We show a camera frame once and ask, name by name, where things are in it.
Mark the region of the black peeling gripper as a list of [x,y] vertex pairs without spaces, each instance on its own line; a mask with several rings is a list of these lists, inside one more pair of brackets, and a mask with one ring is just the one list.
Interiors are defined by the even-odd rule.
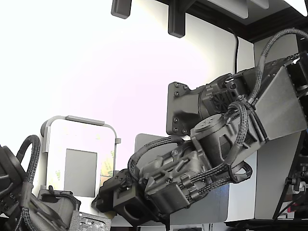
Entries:
[[[212,177],[204,177],[211,165],[192,141],[168,143],[148,150],[139,159],[139,184],[145,203],[158,216],[167,216],[203,199]],[[100,187],[107,193],[131,186],[127,168]]]

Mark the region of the black holding gripper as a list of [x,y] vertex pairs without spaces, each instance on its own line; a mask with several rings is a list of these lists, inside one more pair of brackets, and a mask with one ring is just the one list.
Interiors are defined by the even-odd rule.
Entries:
[[[67,231],[73,212],[78,211],[80,206],[81,202],[71,191],[59,191],[49,186],[41,189],[38,197],[31,195],[32,221],[40,231]],[[102,213],[113,211],[114,190],[100,189],[92,207]]]

